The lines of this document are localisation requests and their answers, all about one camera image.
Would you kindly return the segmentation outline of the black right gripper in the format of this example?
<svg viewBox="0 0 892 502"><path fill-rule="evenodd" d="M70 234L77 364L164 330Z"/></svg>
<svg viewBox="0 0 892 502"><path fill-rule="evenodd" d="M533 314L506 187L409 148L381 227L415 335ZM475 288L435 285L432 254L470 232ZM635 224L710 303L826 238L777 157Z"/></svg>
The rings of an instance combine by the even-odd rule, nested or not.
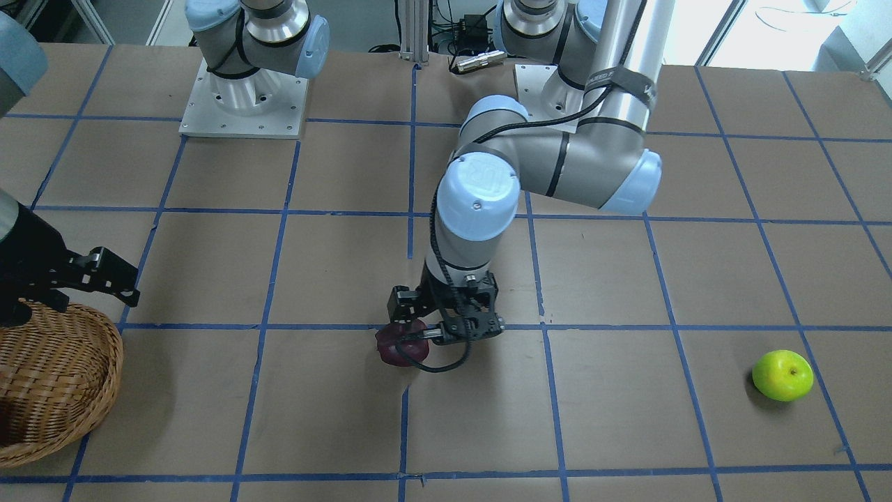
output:
<svg viewBox="0 0 892 502"><path fill-rule="evenodd" d="M1 324L22 326L31 308L22 299L66 312L69 296L56 290L55 273L66 264L67 288L113 296L138 306L138 268L105 247L88 254L67 251L63 237L19 202L1 204Z"/></svg>

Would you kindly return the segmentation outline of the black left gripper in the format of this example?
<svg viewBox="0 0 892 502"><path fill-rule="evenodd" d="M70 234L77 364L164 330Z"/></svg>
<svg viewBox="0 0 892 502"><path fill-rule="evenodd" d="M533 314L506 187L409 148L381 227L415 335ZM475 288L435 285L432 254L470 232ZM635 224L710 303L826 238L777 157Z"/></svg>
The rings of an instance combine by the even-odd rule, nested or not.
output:
<svg viewBox="0 0 892 502"><path fill-rule="evenodd" d="M396 345L422 340L436 345L458 344L491 339L505 329L503 317L495 311L499 286L490 271L480 280L473 280L470 287L450 288L424 269L418 290L422 302L418 316L426 317L436 310L442 321L437 328L399 326Z"/></svg>

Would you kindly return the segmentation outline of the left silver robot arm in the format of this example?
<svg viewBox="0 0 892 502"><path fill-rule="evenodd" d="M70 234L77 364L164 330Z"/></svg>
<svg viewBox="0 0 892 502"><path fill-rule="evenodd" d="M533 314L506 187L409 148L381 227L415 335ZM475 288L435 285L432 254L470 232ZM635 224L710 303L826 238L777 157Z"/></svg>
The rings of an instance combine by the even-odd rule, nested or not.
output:
<svg viewBox="0 0 892 502"><path fill-rule="evenodd" d="M555 66L568 96L544 120L510 96L484 96L466 115L432 197L420 286L393 289L380 343L423 347L503 330L490 270L521 191L639 214L661 180L645 149L672 1L502 1L494 32L507 53Z"/></svg>

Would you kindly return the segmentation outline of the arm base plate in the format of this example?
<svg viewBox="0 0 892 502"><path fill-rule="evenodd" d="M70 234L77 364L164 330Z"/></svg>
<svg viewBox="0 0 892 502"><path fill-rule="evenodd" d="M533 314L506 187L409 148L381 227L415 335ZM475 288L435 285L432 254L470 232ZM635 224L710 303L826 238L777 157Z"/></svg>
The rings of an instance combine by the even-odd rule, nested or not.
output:
<svg viewBox="0 0 892 502"><path fill-rule="evenodd" d="M202 61L178 131L205 139L297 140L309 83L265 69L244 79L223 79Z"/></svg>
<svg viewBox="0 0 892 502"><path fill-rule="evenodd" d="M646 133L626 116L612 116L613 98L634 90L637 74L625 66L595 71L582 89L565 80L559 66L517 66L520 102L531 114L509 136L517 139L570 139L579 145L618 145L643 141Z"/></svg>

